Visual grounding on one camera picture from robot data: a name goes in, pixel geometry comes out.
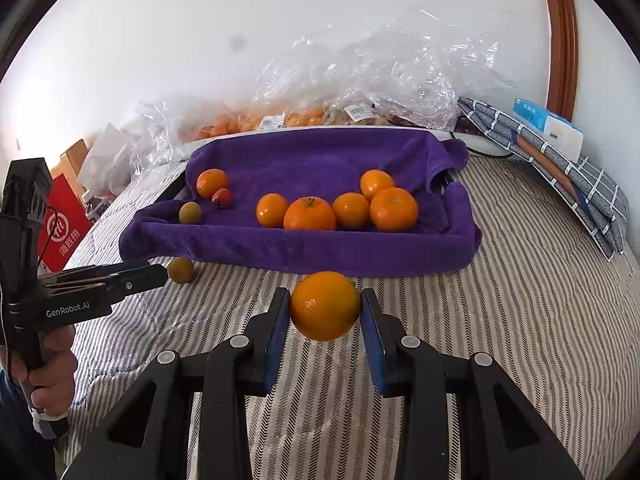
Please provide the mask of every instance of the gray plaid bag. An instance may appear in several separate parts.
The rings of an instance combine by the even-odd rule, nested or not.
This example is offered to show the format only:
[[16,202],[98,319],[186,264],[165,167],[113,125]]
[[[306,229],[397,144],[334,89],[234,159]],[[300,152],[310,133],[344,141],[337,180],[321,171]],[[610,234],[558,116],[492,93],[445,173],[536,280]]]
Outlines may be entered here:
[[[580,219],[607,259],[612,259],[615,252],[624,250],[628,201],[620,186],[604,170],[590,163],[588,156],[579,158],[576,166],[545,139],[500,110],[467,97],[460,98],[458,105],[489,139],[530,162],[538,170]],[[569,177],[577,201],[535,158],[517,145],[517,135],[528,140]]]

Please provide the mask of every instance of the green fruit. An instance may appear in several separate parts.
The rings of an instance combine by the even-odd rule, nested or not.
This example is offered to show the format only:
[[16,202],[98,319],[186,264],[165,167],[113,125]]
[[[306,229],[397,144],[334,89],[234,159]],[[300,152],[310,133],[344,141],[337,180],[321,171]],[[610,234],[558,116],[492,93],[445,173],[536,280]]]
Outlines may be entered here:
[[181,224],[197,224],[202,218],[202,209],[196,202],[187,202],[180,208],[178,218]]
[[166,268],[166,272],[169,274],[172,282],[189,283],[193,279],[195,269],[193,268],[191,260],[183,256],[178,256],[171,260],[171,263]]

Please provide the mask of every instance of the blue and white tissue package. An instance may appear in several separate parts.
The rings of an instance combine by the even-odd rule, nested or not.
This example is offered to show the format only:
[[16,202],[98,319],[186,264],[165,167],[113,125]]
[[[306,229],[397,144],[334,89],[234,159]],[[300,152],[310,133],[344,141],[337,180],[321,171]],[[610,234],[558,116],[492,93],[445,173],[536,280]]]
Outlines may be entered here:
[[540,137],[568,160],[578,162],[584,136],[574,124],[546,108],[524,99],[516,99],[513,111],[531,124]]

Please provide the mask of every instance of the small red fruit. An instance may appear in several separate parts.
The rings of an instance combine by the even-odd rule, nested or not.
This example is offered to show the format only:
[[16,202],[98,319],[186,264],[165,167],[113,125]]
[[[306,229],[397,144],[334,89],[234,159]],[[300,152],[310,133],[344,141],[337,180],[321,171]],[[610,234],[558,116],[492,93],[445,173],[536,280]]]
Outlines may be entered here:
[[233,200],[234,196],[226,187],[217,190],[211,197],[211,201],[218,209],[229,209]]

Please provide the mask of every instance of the purple towel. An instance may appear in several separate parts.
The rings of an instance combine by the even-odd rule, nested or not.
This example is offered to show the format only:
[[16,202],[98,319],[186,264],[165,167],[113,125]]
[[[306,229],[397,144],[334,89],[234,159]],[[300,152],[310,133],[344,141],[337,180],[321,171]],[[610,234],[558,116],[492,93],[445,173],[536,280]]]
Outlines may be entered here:
[[[336,270],[347,276],[395,277],[447,272],[467,266],[478,250],[480,229],[471,216],[465,187],[452,182],[443,193],[433,184],[443,170],[459,171],[468,153],[460,140],[439,142],[426,130],[400,128],[310,128],[210,142],[193,153],[186,181],[197,197],[198,175],[226,171],[234,208],[220,211],[208,201],[200,225],[181,225],[182,200],[136,212],[120,237],[123,260],[186,256],[303,274]],[[359,191],[367,170],[385,170],[415,197],[420,208],[411,233],[267,229],[255,217],[258,199],[270,192],[287,200],[319,196],[329,204]]]

